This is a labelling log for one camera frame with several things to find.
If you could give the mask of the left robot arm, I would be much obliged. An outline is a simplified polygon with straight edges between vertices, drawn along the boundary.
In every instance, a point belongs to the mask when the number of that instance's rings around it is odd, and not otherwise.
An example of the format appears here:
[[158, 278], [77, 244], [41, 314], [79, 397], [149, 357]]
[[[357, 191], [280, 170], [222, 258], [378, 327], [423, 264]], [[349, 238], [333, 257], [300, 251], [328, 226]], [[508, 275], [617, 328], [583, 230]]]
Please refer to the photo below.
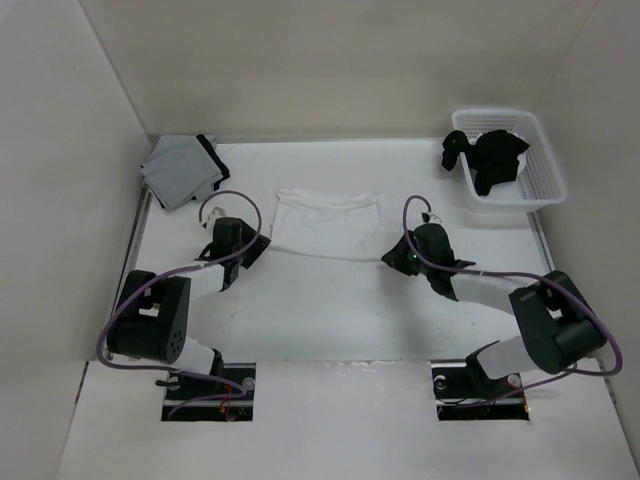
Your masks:
[[151, 361], [189, 378], [200, 397], [216, 397], [224, 387], [224, 361], [218, 350], [189, 336], [191, 303], [229, 289], [240, 270], [250, 268], [270, 244], [244, 220], [223, 217], [214, 222], [211, 241], [189, 271], [164, 278], [151, 271], [131, 271], [118, 300], [126, 307], [107, 329], [105, 350]]

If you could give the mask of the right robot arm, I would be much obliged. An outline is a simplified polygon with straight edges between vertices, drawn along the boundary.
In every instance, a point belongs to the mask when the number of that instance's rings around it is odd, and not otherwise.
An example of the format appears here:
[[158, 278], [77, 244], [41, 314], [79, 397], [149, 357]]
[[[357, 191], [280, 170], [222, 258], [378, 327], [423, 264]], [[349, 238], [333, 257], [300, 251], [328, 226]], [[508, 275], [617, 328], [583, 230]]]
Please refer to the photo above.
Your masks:
[[424, 223], [407, 230], [381, 257], [391, 269], [423, 276], [452, 301], [475, 303], [511, 315], [519, 334], [498, 340], [465, 358], [462, 380], [450, 392], [481, 398], [512, 375], [541, 370], [559, 377], [607, 343], [603, 328], [570, 277], [481, 271], [455, 257], [445, 229]]

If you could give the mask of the white tank top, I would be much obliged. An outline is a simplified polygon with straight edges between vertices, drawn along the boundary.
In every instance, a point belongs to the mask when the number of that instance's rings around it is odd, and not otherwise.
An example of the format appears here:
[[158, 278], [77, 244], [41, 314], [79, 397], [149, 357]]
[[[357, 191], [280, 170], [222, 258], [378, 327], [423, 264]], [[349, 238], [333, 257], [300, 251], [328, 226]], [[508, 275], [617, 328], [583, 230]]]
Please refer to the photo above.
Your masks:
[[283, 188], [277, 191], [271, 246], [280, 252], [346, 261], [381, 255], [381, 196]]

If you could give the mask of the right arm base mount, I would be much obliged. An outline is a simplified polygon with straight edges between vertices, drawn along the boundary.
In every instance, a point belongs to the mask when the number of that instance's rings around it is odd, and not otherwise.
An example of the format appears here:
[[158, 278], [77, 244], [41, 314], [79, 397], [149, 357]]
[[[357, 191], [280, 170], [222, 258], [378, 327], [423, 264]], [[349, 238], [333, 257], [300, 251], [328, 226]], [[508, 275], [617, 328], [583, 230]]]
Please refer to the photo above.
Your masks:
[[440, 421], [529, 420], [525, 395], [504, 397], [522, 387], [519, 374], [483, 378], [464, 361], [431, 364], [436, 414]]

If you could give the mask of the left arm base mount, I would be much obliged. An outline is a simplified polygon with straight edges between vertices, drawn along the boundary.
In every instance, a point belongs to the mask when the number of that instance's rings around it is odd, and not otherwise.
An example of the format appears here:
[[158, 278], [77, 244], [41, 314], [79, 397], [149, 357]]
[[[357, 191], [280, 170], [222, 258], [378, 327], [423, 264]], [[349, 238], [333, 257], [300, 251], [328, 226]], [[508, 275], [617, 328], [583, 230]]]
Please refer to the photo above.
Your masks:
[[239, 388], [170, 374], [155, 385], [164, 389], [161, 420], [165, 422], [250, 422], [253, 420], [257, 365], [226, 364], [220, 375]]

